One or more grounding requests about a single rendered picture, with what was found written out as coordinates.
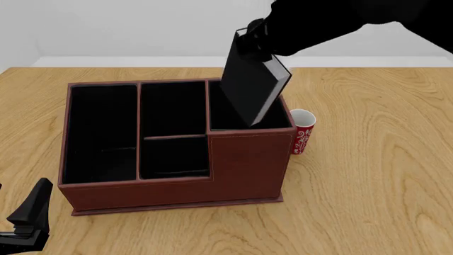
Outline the black book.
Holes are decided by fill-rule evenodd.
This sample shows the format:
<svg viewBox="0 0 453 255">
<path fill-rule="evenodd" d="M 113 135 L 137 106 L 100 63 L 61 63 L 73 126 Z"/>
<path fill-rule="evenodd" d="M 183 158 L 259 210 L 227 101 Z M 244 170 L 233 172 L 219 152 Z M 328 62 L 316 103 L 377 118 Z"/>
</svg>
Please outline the black book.
<svg viewBox="0 0 453 255">
<path fill-rule="evenodd" d="M 242 55 L 237 41 L 246 32 L 246 28 L 235 31 L 220 88 L 250 127 L 261 122 L 292 75 L 274 55 L 264 62 Z"/>
</svg>

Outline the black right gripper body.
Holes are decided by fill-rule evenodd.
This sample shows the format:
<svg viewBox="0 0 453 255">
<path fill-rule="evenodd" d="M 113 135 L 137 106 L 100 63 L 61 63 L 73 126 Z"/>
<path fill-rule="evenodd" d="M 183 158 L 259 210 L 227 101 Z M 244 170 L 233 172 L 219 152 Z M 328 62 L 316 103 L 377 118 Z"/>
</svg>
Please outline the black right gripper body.
<svg viewBox="0 0 453 255">
<path fill-rule="evenodd" d="M 258 18 L 251 21 L 247 26 L 246 35 L 248 36 L 267 36 L 267 21 L 264 18 Z"/>
</svg>

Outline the red mug with white pattern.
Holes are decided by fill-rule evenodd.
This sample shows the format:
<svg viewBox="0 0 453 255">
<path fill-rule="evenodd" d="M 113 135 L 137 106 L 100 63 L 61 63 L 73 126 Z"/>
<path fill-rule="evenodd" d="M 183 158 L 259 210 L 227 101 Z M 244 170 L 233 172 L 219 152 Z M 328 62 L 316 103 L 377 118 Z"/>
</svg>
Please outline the red mug with white pattern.
<svg viewBox="0 0 453 255">
<path fill-rule="evenodd" d="M 302 154 L 316 124 L 316 117 L 312 112 L 303 109 L 291 110 L 290 114 L 297 127 L 292 153 Z"/>
</svg>

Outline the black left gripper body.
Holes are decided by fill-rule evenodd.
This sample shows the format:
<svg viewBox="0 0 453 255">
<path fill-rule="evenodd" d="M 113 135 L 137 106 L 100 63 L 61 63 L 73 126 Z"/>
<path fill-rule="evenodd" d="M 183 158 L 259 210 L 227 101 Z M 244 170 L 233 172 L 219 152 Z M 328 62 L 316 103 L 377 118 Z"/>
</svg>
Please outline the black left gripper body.
<svg viewBox="0 0 453 255">
<path fill-rule="evenodd" d="M 0 252 L 42 251 L 48 238 L 48 228 L 19 227 L 14 232 L 0 232 Z"/>
</svg>

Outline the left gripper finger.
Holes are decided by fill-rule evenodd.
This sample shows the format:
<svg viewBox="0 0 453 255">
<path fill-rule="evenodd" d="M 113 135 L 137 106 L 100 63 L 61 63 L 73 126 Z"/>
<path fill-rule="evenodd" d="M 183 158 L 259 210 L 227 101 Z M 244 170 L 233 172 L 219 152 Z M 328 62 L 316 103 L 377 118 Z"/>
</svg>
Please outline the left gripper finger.
<svg viewBox="0 0 453 255">
<path fill-rule="evenodd" d="M 49 232 L 49 203 L 53 184 L 41 178 L 28 197 L 6 219 L 14 225 L 15 232 L 40 230 Z"/>
</svg>

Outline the red-brown desk caddy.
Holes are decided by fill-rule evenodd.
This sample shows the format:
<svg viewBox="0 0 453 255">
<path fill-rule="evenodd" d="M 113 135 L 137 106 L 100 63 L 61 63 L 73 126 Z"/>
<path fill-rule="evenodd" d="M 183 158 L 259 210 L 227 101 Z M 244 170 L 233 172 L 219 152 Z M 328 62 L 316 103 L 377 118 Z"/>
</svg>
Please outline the red-brown desk caddy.
<svg viewBox="0 0 453 255">
<path fill-rule="evenodd" d="M 283 99 L 248 127 L 218 79 L 68 85 L 58 188 L 75 216 L 282 201 Z"/>
</svg>

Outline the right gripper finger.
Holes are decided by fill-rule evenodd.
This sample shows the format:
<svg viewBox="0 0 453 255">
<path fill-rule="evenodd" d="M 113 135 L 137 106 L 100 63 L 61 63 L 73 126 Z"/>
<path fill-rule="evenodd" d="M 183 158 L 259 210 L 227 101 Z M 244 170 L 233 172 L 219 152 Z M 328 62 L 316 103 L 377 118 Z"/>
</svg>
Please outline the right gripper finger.
<svg viewBox="0 0 453 255">
<path fill-rule="evenodd" d="M 244 59 L 259 62 L 267 62 L 272 59 L 272 55 L 259 46 L 257 38 L 249 33 L 240 35 L 236 40 L 236 46 L 239 55 Z"/>
</svg>

